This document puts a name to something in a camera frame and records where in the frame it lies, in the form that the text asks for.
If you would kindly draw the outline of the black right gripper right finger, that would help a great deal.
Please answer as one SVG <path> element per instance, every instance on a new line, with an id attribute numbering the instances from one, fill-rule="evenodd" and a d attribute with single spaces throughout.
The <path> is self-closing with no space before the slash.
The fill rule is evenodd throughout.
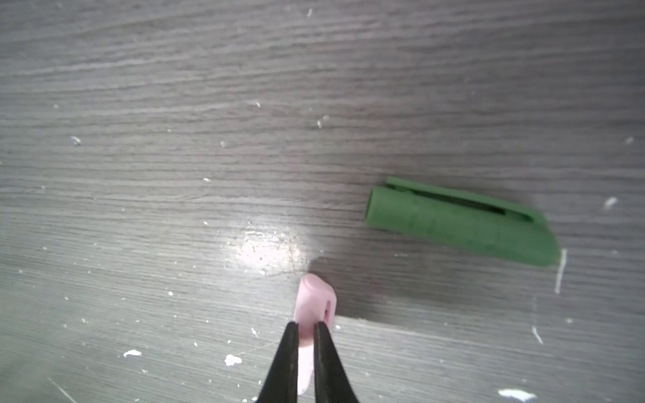
<path id="1" fill-rule="evenodd" d="M 325 322 L 314 326 L 314 378 L 317 403 L 359 403 Z"/>

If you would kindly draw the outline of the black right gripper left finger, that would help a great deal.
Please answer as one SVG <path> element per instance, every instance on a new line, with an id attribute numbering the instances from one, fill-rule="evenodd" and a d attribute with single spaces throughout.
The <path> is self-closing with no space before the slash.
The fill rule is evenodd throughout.
<path id="1" fill-rule="evenodd" d="M 258 396 L 258 403 L 297 402 L 298 349 L 298 325 L 289 322 Z"/>

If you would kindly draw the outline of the green pen cap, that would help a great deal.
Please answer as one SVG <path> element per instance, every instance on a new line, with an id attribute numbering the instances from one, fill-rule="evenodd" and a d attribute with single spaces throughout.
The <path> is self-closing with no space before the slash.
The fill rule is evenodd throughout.
<path id="1" fill-rule="evenodd" d="M 473 192 L 389 176 L 371 189 L 365 214 L 372 228 L 525 265 L 563 257 L 540 211 Z"/>

